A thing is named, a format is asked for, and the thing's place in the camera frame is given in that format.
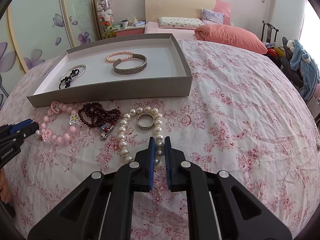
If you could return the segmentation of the left hand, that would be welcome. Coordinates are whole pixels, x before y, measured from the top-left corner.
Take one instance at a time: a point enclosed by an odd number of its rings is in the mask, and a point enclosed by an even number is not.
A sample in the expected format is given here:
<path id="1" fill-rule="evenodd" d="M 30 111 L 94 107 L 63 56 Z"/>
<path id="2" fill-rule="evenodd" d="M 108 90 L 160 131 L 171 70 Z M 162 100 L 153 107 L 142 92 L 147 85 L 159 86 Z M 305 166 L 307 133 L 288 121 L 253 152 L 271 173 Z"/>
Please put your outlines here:
<path id="1" fill-rule="evenodd" d="M 5 204 L 9 203 L 11 200 L 8 181 L 5 176 L 4 168 L 1 168 L 0 171 L 0 192 L 1 192 L 1 201 Z"/>

